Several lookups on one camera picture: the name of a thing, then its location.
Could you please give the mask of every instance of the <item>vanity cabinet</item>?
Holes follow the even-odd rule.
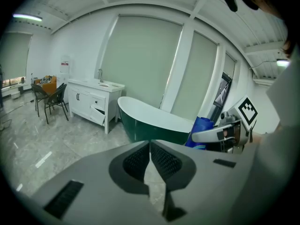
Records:
[[[109,121],[118,119],[118,98],[124,85],[112,82],[90,82],[69,79],[70,116],[74,113],[105,127],[108,134]]]

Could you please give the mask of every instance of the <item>wall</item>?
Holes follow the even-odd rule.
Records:
[[[238,61],[239,67],[235,69],[233,75],[235,85],[233,85],[225,105],[233,105],[246,93],[250,98],[252,97],[253,81],[251,73],[248,72],[249,65],[229,40],[208,24],[197,19],[191,21],[185,13],[148,5],[126,5],[102,9],[80,17],[78,21],[73,21],[55,32],[52,35],[49,51],[51,73],[56,74],[59,72],[61,56],[68,55],[71,58],[71,77],[81,79],[96,77],[97,70],[102,65],[107,41],[113,32],[119,15],[155,17],[183,25],[182,35],[160,109],[166,112],[172,110],[188,62],[194,31],[218,44],[213,75],[198,116],[206,117],[210,111],[221,80],[225,53]]]
[[[67,55],[71,78],[93,78],[101,44],[114,17],[109,9],[94,12],[54,33],[49,51],[51,73],[60,72],[60,59]]]
[[[38,78],[51,74],[49,68],[50,30],[26,23],[13,23],[7,27],[6,31],[32,34],[27,57],[26,86],[24,86],[25,90],[30,89],[31,73],[33,77]]]
[[[253,104],[258,112],[257,122],[253,131],[264,134],[272,133],[279,123],[279,116],[269,100],[266,91],[268,87],[255,85],[253,89]]]

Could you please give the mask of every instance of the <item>marble floor tile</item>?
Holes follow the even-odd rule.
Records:
[[[16,100],[4,99],[5,112],[0,113],[1,122],[8,127],[0,132],[0,164],[13,189],[22,183],[20,192],[33,195],[38,188],[63,169],[80,158],[131,143],[123,124],[112,120],[109,134],[104,127],[78,115],[67,121],[61,107],[46,110],[49,124],[46,122],[44,103],[39,102],[40,117],[35,111],[34,94],[29,91]],[[47,153],[51,155],[36,168]],[[150,188],[150,202],[159,212],[165,201],[165,183],[154,164],[146,169],[144,182]]]

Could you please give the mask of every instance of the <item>cabinet door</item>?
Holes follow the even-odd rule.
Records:
[[[80,104],[79,112],[89,117],[90,115],[90,93],[85,91],[79,91],[78,100]]]
[[[76,113],[80,112],[80,103],[78,100],[79,90],[75,88],[70,88],[69,93],[69,106],[71,110],[74,110]]]
[[[94,105],[90,106],[90,118],[93,122],[103,125],[103,121],[105,118],[105,115],[103,113],[103,111],[95,108]]]

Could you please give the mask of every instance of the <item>ceiling light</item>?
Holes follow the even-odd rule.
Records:
[[[277,66],[287,67],[290,62],[287,59],[277,59]]]
[[[41,17],[28,15],[28,14],[13,14],[13,17],[32,19],[32,20],[35,20],[35,21],[42,21]]]

